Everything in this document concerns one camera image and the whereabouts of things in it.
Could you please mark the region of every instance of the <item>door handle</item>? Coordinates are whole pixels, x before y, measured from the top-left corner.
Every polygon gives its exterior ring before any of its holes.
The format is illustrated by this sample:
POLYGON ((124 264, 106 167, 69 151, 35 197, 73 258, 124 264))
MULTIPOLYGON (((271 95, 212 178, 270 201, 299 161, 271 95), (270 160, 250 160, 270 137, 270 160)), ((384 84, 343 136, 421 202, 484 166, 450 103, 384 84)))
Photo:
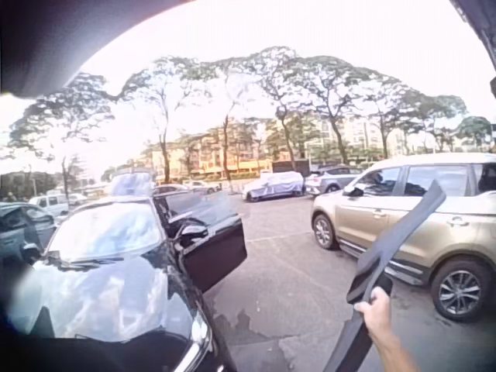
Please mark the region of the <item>door handle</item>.
POLYGON ((375 209, 372 214, 374 215, 374 217, 376 219, 380 219, 381 217, 385 217, 386 214, 384 212, 382 212, 382 209, 375 209))
POLYGON ((468 222, 464 221, 461 217, 453 217, 451 220, 446 222, 451 226, 468 226, 468 222))

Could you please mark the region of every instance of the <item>asphalt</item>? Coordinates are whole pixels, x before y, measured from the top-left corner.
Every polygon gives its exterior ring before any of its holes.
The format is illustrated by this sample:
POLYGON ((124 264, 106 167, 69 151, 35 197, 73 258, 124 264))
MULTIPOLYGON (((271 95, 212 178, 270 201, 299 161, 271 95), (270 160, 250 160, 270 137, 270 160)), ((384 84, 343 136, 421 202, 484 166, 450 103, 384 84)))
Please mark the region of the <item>asphalt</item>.
MULTIPOLYGON (((205 294, 241 372, 322 371, 352 308, 356 260, 320 249, 309 197, 244 203, 248 258, 205 294)), ((429 293, 394 281, 393 329, 423 371, 496 370, 496 310, 460 324, 436 313, 429 293)), ((360 371, 383 370, 372 348, 360 371)))

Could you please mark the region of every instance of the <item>gold suv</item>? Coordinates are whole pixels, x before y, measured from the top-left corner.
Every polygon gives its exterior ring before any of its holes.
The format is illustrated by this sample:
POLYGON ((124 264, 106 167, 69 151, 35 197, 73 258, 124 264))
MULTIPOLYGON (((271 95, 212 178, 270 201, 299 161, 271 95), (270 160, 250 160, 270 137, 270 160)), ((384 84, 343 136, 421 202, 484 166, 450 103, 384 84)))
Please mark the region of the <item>gold suv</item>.
POLYGON ((438 312, 479 315, 496 273, 496 155, 438 153, 383 160, 342 191, 318 196, 312 228, 326 250, 359 256, 436 179, 446 201, 408 238, 386 273, 429 285, 438 312))

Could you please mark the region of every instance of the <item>alloy rim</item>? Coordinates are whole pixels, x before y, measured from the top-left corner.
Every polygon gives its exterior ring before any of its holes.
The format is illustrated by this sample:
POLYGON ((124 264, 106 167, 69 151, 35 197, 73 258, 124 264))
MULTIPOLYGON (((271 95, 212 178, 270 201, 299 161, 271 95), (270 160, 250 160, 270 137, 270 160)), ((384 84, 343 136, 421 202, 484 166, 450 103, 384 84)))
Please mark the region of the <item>alloy rim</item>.
POLYGON ((331 241, 331 229, 329 228, 329 224, 323 219, 320 219, 315 224, 315 236, 323 246, 329 244, 331 241))
POLYGON ((439 301, 454 315, 470 312, 481 299, 481 284, 469 271, 458 270, 446 276, 439 287, 439 301))

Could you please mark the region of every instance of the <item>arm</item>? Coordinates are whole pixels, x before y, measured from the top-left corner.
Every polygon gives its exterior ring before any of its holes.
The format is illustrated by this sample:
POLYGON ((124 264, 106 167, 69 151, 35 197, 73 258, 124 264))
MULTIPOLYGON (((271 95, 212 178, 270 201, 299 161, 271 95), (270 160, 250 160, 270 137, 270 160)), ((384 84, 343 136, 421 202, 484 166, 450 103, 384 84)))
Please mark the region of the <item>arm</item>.
POLYGON ((391 331, 391 303, 382 288, 372 290, 372 304, 360 302, 355 309, 363 314, 370 337, 381 356, 385 372, 419 372, 420 369, 391 331))

